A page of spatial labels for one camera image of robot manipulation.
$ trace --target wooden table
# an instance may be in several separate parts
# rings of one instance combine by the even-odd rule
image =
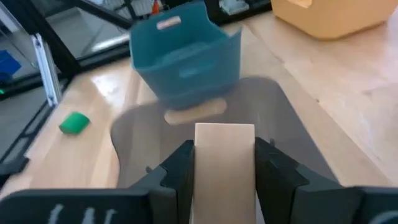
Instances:
[[[241,74],[265,75],[285,91],[343,185],[398,184],[398,12],[387,24],[336,42],[317,41],[272,13],[243,26]],[[115,187],[118,158],[109,136],[124,110],[155,100],[122,60],[75,78],[1,196],[26,188]],[[91,119],[79,136],[58,125],[71,111]]]

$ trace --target green block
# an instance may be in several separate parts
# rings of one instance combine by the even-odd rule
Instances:
[[[90,120],[83,114],[72,112],[59,127],[65,134],[80,134],[89,123]]]

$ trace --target yellow container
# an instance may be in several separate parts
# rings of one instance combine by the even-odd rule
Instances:
[[[383,23],[398,0],[271,0],[280,19],[318,39],[337,39]]]

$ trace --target teal plastic basket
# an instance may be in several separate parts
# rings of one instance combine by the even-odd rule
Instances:
[[[239,80],[241,30],[229,36],[210,22],[203,2],[175,7],[131,30],[132,64],[173,109],[216,97]]]

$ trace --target gray floor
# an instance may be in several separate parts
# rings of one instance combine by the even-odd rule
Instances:
[[[48,21],[75,57],[89,54],[96,43],[125,32],[78,9],[63,12]],[[32,41],[24,30],[9,34],[7,39],[1,37],[0,49],[6,49],[22,65],[14,78],[39,71]],[[0,101],[0,157],[44,101],[45,92],[42,88]]]

